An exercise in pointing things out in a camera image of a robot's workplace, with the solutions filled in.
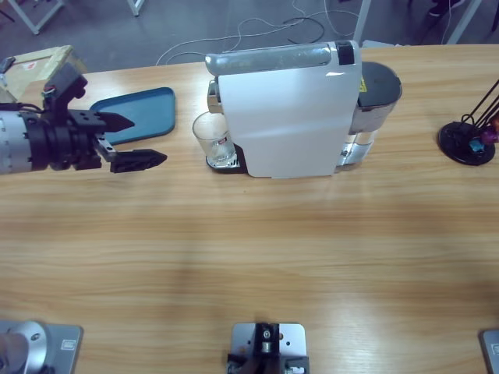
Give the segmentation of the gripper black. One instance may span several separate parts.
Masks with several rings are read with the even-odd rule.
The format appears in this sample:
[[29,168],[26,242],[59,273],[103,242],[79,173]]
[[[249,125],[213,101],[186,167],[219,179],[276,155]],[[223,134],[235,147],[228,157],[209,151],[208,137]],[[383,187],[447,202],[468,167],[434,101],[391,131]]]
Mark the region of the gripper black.
[[[58,115],[51,111],[41,115],[24,111],[21,118],[26,127],[23,137],[30,149],[27,163],[31,171],[99,169],[102,153],[97,148],[105,140],[104,134],[135,125],[120,114],[96,111],[65,110]],[[156,150],[118,152],[111,161],[110,172],[144,171],[167,159],[166,154]]]

